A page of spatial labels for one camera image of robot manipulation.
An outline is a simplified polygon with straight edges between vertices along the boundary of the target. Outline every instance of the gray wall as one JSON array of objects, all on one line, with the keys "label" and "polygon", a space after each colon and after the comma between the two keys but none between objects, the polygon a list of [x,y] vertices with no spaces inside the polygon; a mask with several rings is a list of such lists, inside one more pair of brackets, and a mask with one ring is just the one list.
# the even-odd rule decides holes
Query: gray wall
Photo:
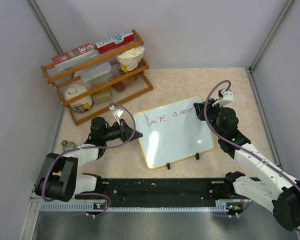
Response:
[{"label": "gray wall", "polygon": [[64,51],[136,29],[151,68],[250,66],[286,0],[37,0]]},{"label": "gray wall", "polygon": [[300,178],[300,0],[257,66],[255,77],[283,163]]},{"label": "gray wall", "polygon": [[25,0],[0,0],[0,240],[19,238],[61,104],[40,70],[55,51]]}]

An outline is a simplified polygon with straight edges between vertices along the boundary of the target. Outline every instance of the speckled table surface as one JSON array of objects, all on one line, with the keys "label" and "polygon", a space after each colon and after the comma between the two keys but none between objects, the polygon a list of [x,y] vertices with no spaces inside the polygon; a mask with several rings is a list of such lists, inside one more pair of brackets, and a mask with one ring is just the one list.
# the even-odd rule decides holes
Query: speckled table surface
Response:
[{"label": "speckled table surface", "polygon": [[[156,68],[149,69],[145,73],[154,89],[124,104],[132,114],[193,95],[201,95],[205,99],[217,83],[222,80],[230,80],[234,101],[229,107],[235,110],[239,118],[240,131],[264,156],[272,160],[254,96],[243,67]],[[139,77],[137,82],[125,91],[133,92],[142,87],[142,84],[144,82]],[[217,98],[217,94],[216,92],[212,97]],[[110,124],[114,122],[109,111],[101,116]],[[122,118],[127,121],[129,126],[133,125],[127,113],[124,113]],[[90,125],[91,122],[86,121],[75,126],[70,114],[66,112],[59,130],[55,152],[62,152],[62,140],[73,141],[78,145],[83,144],[90,133]],[[166,167],[147,168],[139,141],[134,140],[122,147],[106,150],[103,157],[80,167],[78,173],[98,174],[103,178],[210,178],[224,177],[228,172],[241,171],[250,177],[254,176],[248,168],[237,163],[220,149],[215,136],[213,136],[213,140],[215,142],[214,149],[202,153],[200,160],[190,157],[172,163],[170,170]],[[117,139],[108,142],[108,146],[120,143],[121,141]]]}]

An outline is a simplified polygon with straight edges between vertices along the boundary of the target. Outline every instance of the white jar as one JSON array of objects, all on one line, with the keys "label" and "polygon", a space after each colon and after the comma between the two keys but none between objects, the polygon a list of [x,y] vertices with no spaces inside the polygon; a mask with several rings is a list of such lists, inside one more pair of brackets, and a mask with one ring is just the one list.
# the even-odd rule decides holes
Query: white jar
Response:
[{"label": "white jar", "polygon": [[[66,101],[87,92],[87,88],[81,84],[71,84],[64,92],[64,99]],[[85,96],[73,103],[70,103],[70,106],[77,112],[85,112],[91,108],[92,98],[90,95]]]}]

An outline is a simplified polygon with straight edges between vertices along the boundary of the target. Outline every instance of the plastic container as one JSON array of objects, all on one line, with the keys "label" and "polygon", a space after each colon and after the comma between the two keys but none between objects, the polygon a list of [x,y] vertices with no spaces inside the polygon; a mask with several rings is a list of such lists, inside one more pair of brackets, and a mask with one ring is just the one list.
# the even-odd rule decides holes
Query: plastic container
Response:
[{"label": "plastic container", "polygon": [[73,141],[67,141],[67,140],[63,140],[61,142],[61,145],[62,145],[62,150],[64,152],[78,147],[78,145],[75,144]]},{"label": "plastic container", "polygon": [[106,73],[104,75],[101,75],[101,76],[99,76],[99,77],[97,77],[95,79],[92,79],[92,80],[86,82],[84,84],[84,86],[88,90],[91,90],[91,89],[93,89],[95,87],[98,87],[98,86],[100,86],[102,84],[105,84],[106,82],[109,82],[109,81],[111,81],[112,79],[115,79],[115,78],[116,78],[116,76],[110,71],[110,72],[108,72],[108,73]]},{"label": "plastic container", "polygon": [[80,73],[80,78],[84,84],[96,79],[102,75],[105,75],[111,71],[111,64],[107,61],[103,64],[95,66],[85,72]]},{"label": "plastic container", "polygon": [[[87,92],[87,88],[81,84],[71,84],[64,92],[64,99],[66,101]],[[92,98],[90,95],[85,96],[73,103],[70,103],[70,107],[72,107],[77,112],[85,112],[89,110],[92,106]]]}]

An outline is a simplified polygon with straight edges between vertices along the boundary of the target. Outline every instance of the wooden spice rack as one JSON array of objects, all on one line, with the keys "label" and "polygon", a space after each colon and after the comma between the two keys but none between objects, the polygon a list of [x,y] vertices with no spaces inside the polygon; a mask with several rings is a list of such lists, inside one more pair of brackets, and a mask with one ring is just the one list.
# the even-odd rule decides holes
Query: wooden spice rack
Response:
[{"label": "wooden spice rack", "polygon": [[[138,67],[136,69],[134,69],[134,70],[132,70],[132,71],[130,71],[128,73],[125,73],[125,74],[123,74],[121,76],[118,76],[115,79],[113,79],[113,80],[111,80],[109,82],[106,82],[106,83],[104,83],[104,84],[102,84],[100,86],[94,87],[94,88],[92,88],[92,89],[90,89],[90,90],[88,90],[88,91],[86,91],[86,92],[84,92],[84,93],[82,93],[82,94],[80,94],[78,96],[75,96],[75,97],[73,97],[73,98],[71,98],[71,99],[69,99],[67,101],[65,100],[63,94],[61,93],[60,88],[65,87],[65,86],[67,86],[69,84],[72,84],[72,83],[80,80],[81,79],[80,76],[73,77],[73,78],[71,78],[69,80],[66,80],[66,81],[64,81],[62,83],[59,83],[59,84],[55,83],[57,80],[60,80],[60,79],[62,79],[64,77],[67,77],[67,76],[71,76],[75,72],[78,72],[78,71],[83,70],[83,69],[85,69],[85,68],[87,68],[89,66],[92,66],[94,64],[97,64],[97,63],[100,63],[102,61],[105,61],[105,60],[107,60],[109,58],[112,58],[112,57],[114,57],[114,56],[116,56],[118,54],[121,54],[121,53],[123,53],[123,52],[125,52],[127,50],[130,50],[132,48],[135,48],[137,46],[143,45],[144,41],[141,38],[141,36],[139,35],[139,33],[136,30],[132,30],[132,32],[134,33],[134,36],[135,36],[135,39],[136,39],[135,42],[130,43],[130,44],[126,44],[123,47],[115,49],[115,50],[113,50],[113,51],[111,51],[111,52],[109,52],[107,54],[103,54],[102,56],[97,57],[95,59],[92,59],[92,60],[90,60],[88,62],[85,62],[85,63],[83,63],[83,64],[81,64],[79,66],[72,67],[71,69],[68,69],[68,70],[66,70],[64,72],[61,72],[61,73],[57,74],[57,75],[50,76],[49,73],[47,72],[48,70],[50,70],[50,69],[52,69],[52,68],[55,67],[53,63],[51,63],[49,65],[46,65],[46,66],[41,66],[41,71],[42,71],[42,74],[43,74],[46,82],[48,84],[51,84],[54,87],[54,90],[56,91],[56,94],[57,94],[57,96],[58,96],[61,104],[68,109],[68,111],[69,111],[69,113],[71,115],[71,118],[73,120],[73,123],[76,126],[78,126],[79,124],[82,124],[85,121],[87,121],[89,119],[92,119],[92,118],[94,118],[94,117],[96,117],[96,116],[98,116],[98,115],[100,115],[100,114],[102,114],[102,113],[104,113],[104,112],[106,112],[106,111],[109,110],[109,107],[107,106],[107,107],[104,107],[102,109],[99,109],[98,111],[95,111],[95,112],[91,113],[88,116],[85,116],[85,117],[80,118],[80,119],[76,119],[75,114],[73,112],[73,109],[70,107],[70,104],[73,103],[73,102],[75,102],[75,101],[77,101],[77,100],[79,100],[79,99],[82,99],[82,98],[84,98],[84,97],[86,97],[88,95],[92,95],[92,94],[94,94],[95,92],[97,92],[99,90],[102,90],[102,89],[104,89],[106,87],[109,87],[109,86],[111,86],[111,85],[113,85],[113,84],[115,84],[115,83],[117,83],[117,82],[119,82],[121,80],[129,78],[129,77],[131,77],[133,75],[136,75],[136,74],[139,74],[141,76],[141,78],[146,83],[147,87],[144,88],[144,89],[142,89],[142,90],[140,90],[140,91],[138,91],[138,92],[136,92],[136,93],[134,93],[134,94],[132,94],[132,95],[130,95],[130,96],[127,96],[127,97],[125,97],[125,98],[117,101],[118,103],[123,104],[123,103],[125,103],[125,102],[127,102],[127,101],[129,101],[131,99],[134,99],[134,98],[136,98],[136,97],[138,97],[138,96],[140,96],[140,95],[142,95],[142,94],[144,94],[146,92],[149,92],[149,91],[151,91],[151,90],[154,89],[154,87],[152,86],[152,83],[149,81],[149,79],[147,78],[147,76],[146,76],[146,74],[144,72],[146,69],[149,68],[148,63],[146,62],[146,60],[144,58],[141,59],[139,65],[138,65]],[[112,62],[110,62],[110,64],[113,66],[113,65],[117,64],[117,61],[112,61]]]}]

